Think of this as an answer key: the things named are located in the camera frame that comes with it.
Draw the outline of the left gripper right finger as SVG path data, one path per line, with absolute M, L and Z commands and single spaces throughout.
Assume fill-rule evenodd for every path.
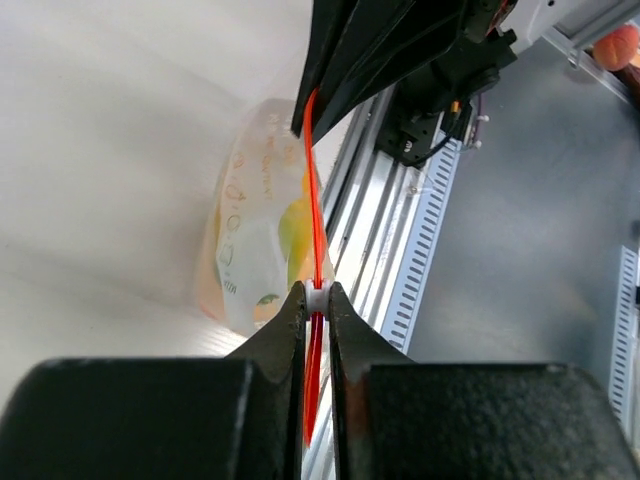
M 557 363 L 423 364 L 328 297 L 340 479 L 635 479 L 604 390 Z

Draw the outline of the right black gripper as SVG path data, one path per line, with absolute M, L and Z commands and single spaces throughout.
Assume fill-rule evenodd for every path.
M 397 88 L 399 102 L 423 115 L 491 89 L 500 70 L 517 59 L 515 32 L 501 30 L 516 5 L 314 1 L 291 131 L 302 136 L 313 90 L 314 126 L 320 127 L 313 138 L 321 139 L 360 103 L 408 74 Z

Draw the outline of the clear orange zip top bag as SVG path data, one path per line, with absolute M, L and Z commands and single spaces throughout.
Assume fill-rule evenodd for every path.
M 258 300 L 292 288 L 278 224 L 308 172 L 304 142 L 290 131 L 294 106 L 267 98 L 245 117 L 218 177 L 196 269 L 202 310 L 244 337 L 259 330 Z

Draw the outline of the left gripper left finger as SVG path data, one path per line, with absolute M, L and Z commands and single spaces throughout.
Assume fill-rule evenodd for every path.
M 297 479 L 306 292 L 217 357 L 56 358 L 1 417 L 5 479 Z

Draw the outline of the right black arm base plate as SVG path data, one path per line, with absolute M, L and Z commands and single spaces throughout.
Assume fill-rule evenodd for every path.
M 451 140 L 462 140 L 473 113 L 469 98 L 453 100 L 428 113 L 419 98 L 397 87 L 375 147 L 406 167 L 422 168 Z

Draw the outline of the orange fruit with leaf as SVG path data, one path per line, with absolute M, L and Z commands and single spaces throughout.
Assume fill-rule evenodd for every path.
M 254 325 L 257 329 L 262 328 L 280 312 L 286 297 L 287 293 L 268 293 L 258 300 L 253 310 Z

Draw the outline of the yellow green mango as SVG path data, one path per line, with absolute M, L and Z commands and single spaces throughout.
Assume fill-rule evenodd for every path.
M 278 224 L 279 245 L 286 263 L 287 287 L 310 279 L 315 270 L 309 173 L 301 179 L 299 196 L 286 207 Z

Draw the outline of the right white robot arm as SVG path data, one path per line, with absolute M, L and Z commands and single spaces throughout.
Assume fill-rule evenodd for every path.
M 316 1 L 291 130 L 302 134 L 311 104 L 319 141 L 396 83 L 416 109 L 437 113 L 494 86 L 549 29 L 585 47 L 638 12 L 636 1 Z

